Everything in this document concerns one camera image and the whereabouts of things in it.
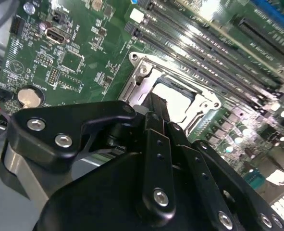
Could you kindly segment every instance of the green circuit board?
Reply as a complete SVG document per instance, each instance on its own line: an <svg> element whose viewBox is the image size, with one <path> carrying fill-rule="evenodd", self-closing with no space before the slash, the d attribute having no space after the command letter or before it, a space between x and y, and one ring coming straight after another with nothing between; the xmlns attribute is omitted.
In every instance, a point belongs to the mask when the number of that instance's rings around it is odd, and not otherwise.
<svg viewBox="0 0 284 231"><path fill-rule="evenodd" d="M134 51L154 54L168 61L181 57L198 71L195 72L195 69L188 69L179 63L175 64L175 67L185 70L192 80L213 88L218 94L223 92L214 88L203 75L216 78L228 86L231 93L239 92L242 95L245 95L246 89L253 84L240 69L270 87L278 87L276 79L284 81L284 60L280 59L280 54L276 56L275 53L264 50L260 41L256 42L243 33L235 23L238 18L257 22L266 37L272 38L284 48L284 30L251 2L222 0L215 1L216 5L211 0L140 0L138 4L133 2L34 0L33 15L25 12L21 2L11 27L0 74L0 88L18 93L25 86L34 86L43 93L42 107L117 100L134 69L129 61L129 54ZM156 10L150 11L145 7L144 3L150 2L157 4ZM138 14L147 18L149 23L144 24L143 20L137 19L138 16L132 16L134 9L138 9ZM156 18L160 13L163 20ZM202 40L205 46L192 43L189 47L191 53L186 52L186 49L177 43L182 38L180 30L170 26L168 20L187 28L194 23L195 29L191 32ZM128 25L138 29L143 37L139 39L128 31ZM234 81L229 81L232 77L240 79L243 86L239 87ZM178 81L190 86L189 81L181 78ZM175 83L169 84L183 90ZM229 94L224 93L220 96L222 107L204 115L189 135L190 141L207 140L212 133L212 127L218 126L220 120L226 119L226 113L235 110L235 106L230 105L223 97L228 97ZM9 114L22 109L16 99L7 101L4 107ZM279 113L273 113L270 118L262 121L257 120L259 115L255 112L241 114L243 116L237 114L241 117L241 122L255 131L255 134L263 130L266 124L271 124L284 134L284 128L277 122ZM255 148L258 143L259 147L253 150L254 153L265 154L272 148L272 144L256 135L254 138L244 139L241 145L234 145L235 150L232 153L226 153L222 143L226 140L233 142L229 134L234 131L239 133L238 125L238 122L232 123L233 127L213 146L244 176L247 169L244 169L243 163L250 161L250 158L243 154L244 148Z"/></svg>
<svg viewBox="0 0 284 231"><path fill-rule="evenodd" d="M123 31L130 6L130 1L108 0L96 11L92 2L53 6L45 0L29 16L22 4L18 16L24 25L21 34L10 37L0 87L17 92L33 85L45 95L43 106L117 99L133 69L128 53L136 51ZM61 24L51 19L55 10L62 14ZM66 32L70 42L55 44L40 32L38 22L46 20ZM12 101L6 109L13 113L19 106Z"/></svg>

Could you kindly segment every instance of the silver screw head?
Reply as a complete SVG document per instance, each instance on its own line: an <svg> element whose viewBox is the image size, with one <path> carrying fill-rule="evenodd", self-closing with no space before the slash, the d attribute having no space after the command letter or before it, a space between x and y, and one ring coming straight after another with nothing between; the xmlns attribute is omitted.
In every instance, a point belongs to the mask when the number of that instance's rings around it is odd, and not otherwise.
<svg viewBox="0 0 284 231"><path fill-rule="evenodd" d="M200 143L200 146L201 146L203 149L207 149L207 146L206 146L204 143Z"/></svg>
<svg viewBox="0 0 284 231"><path fill-rule="evenodd" d="M225 226L225 228L227 228L228 230L233 229L232 220L229 218L229 216L227 216L226 213L224 213L223 211L220 211L218 216L219 216L220 222L222 223L223 226Z"/></svg>
<svg viewBox="0 0 284 231"><path fill-rule="evenodd" d="M55 137L55 143L62 148L69 148L73 144L73 140L66 135L58 135Z"/></svg>
<svg viewBox="0 0 284 231"><path fill-rule="evenodd" d="M45 122L40 119L30 119L26 125L33 131L42 131L46 127Z"/></svg>
<svg viewBox="0 0 284 231"><path fill-rule="evenodd" d="M141 66L140 67L140 74L145 75L147 74L147 67L146 66Z"/></svg>
<svg viewBox="0 0 284 231"><path fill-rule="evenodd" d="M174 124L173 126L177 131L180 131L180 126L178 124Z"/></svg>
<svg viewBox="0 0 284 231"><path fill-rule="evenodd" d="M276 216L272 216L272 219L274 220L275 224L277 224L278 227L281 229L283 228L283 224L280 222L280 220Z"/></svg>
<svg viewBox="0 0 284 231"><path fill-rule="evenodd" d="M269 220L269 218L266 217L266 215L264 215L263 213L260 214L260 220L262 221L262 223L264 223L266 226L268 226L269 228L272 228L272 223Z"/></svg>
<svg viewBox="0 0 284 231"><path fill-rule="evenodd" d="M158 205L166 207L169 204L169 198L162 190L155 190L153 192L153 198Z"/></svg>
<svg viewBox="0 0 284 231"><path fill-rule="evenodd" d="M35 11L36 11L35 6L30 2L26 2L23 5L23 9L28 15L33 15L35 14Z"/></svg>

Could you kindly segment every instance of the gray surface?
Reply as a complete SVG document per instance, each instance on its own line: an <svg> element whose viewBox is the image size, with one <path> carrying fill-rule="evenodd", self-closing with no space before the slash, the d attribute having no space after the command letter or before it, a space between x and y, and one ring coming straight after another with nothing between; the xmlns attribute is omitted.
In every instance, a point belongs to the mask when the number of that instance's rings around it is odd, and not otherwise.
<svg viewBox="0 0 284 231"><path fill-rule="evenodd" d="M0 153L3 141L0 141ZM0 231L31 231L38 220L35 205L0 180Z"/></svg>

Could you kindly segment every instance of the integrated circuit chip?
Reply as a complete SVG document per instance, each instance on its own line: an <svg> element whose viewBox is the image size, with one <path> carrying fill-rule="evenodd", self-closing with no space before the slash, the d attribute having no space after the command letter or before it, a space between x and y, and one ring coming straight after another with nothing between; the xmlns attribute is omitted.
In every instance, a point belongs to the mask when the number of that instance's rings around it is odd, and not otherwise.
<svg viewBox="0 0 284 231"><path fill-rule="evenodd" d="M66 51L62 57L62 66L76 73L80 70L83 60L83 56L72 51Z"/></svg>
<svg viewBox="0 0 284 231"><path fill-rule="evenodd" d="M113 7L107 5L104 9L103 15L107 18L111 18L113 15Z"/></svg>
<svg viewBox="0 0 284 231"><path fill-rule="evenodd" d="M98 35L105 37L107 35L107 30L103 27L101 27L98 31Z"/></svg>

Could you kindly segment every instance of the electrolytic capacitor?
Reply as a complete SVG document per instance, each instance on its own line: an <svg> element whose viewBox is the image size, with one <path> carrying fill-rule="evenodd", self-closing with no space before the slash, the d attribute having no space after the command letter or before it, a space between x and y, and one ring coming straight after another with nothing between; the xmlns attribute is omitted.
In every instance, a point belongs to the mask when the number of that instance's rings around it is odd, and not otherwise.
<svg viewBox="0 0 284 231"><path fill-rule="evenodd" d="M240 124L238 126L238 129L240 130L240 132L242 133L242 135L249 137L251 135L251 129L248 129L247 126L245 126L244 124Z"/></svg>
<svg viewBox="0 0 284 231"><path fill-rule="evenodd" d="M256 157L256 155L249 149L249 148L245 148L244 152L246 155L248 155L249 158L254 159Z"/></svg>
<svg viewBox="0 0 284 231"><path fill-rule="evenodd" d="M227 153L232 153L234 148L232 147L232 145L230 143L228 143L227 141L224 141L223 144L223 149L227 152Z"/></svg>
<svg viewBox="0 0 284 231"><path fill-rule="evenodd" d="M243 138L240 137L237 133L235 132L231 132L229 134L229 136L233 139L233 141L235 142L235 144L240 144L243 141Z"/></svg>

